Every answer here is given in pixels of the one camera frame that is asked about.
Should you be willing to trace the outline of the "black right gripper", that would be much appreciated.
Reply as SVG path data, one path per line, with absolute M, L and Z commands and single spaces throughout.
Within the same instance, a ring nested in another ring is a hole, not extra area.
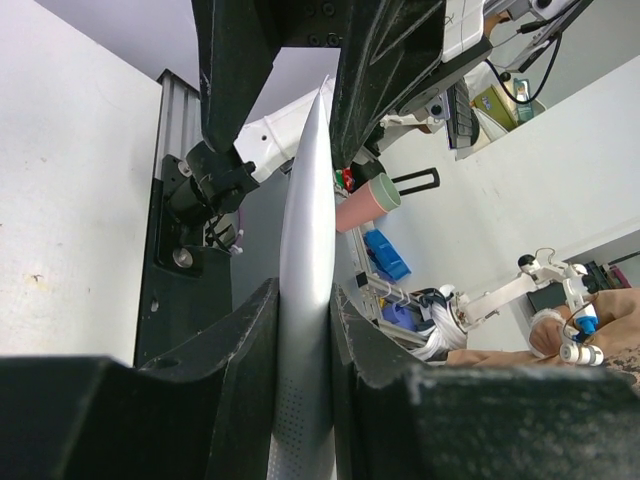
M 194 1 L 202 134 L 231 149 L 284 47 L 338 48 L 345 0 Z M 354 1 L 330 117 L 333 165 L 348 167 L 380 120 L 440 63 L 443 1 Z

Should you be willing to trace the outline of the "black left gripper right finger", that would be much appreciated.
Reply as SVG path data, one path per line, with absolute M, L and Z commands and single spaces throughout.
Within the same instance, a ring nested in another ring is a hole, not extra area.
M 639 397 L 599 367 L 422 362 L 330 301 L 341 479 L 635 479 Z

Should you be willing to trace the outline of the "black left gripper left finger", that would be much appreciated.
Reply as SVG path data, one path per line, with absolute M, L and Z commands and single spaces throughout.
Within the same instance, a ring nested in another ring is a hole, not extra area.
M 279 288 L 139 369 L 108 357 L 1 361 L 5 479 L 263 479 Z

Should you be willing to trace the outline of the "white toothpaste blue cap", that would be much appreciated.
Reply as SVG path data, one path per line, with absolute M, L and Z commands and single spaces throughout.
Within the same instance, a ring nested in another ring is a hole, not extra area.
M 329 303 L 334 265 L 334 174 L 325 103 L 316 93 L 284 209 L 270 479 L 328 479 L 333 472 Z

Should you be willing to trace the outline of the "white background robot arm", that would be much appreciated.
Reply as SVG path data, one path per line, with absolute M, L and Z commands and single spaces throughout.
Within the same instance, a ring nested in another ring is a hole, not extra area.
M 575 318 L 560 367 L 423 362 L 364 318 L 340 287 L 330 303 L 333 414 L 341 479 L 635 479 L 639 396 L 589 341 L 602 319 L 581 267 L 519 259 L 476 299 L 434 294 L 458 333 L 501 305 L 560 284 Z

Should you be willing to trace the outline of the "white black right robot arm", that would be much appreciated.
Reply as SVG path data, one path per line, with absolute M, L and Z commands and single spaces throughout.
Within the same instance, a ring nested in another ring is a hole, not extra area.
M 249 114 L 285 48 L 330 48 L 337 74 L 319 90 L 335 167 L 393 129 L 421 127 L 433 105 L 491 51 L 485 1 L 195 1 L 202 138 L 191 178 L 168 198 L 183 224 L 239 209 L 298 150 L 306 94 L 260 120 Z

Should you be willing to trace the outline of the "person hand background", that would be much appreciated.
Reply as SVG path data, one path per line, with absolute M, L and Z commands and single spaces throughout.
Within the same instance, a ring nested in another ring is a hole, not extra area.
M 562 330 L 570 318 L 566 305 L 538 311 L 531 320 L 529 346 L 538 358 L 556 356 L 563 344 Z

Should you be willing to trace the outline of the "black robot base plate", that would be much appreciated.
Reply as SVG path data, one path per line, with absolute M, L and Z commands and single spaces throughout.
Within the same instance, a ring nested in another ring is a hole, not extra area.
M 194 181 L 173 155 L 152 181 L 134 365 L 141 367 L 232 311 L 230 255 L 205 244 Z

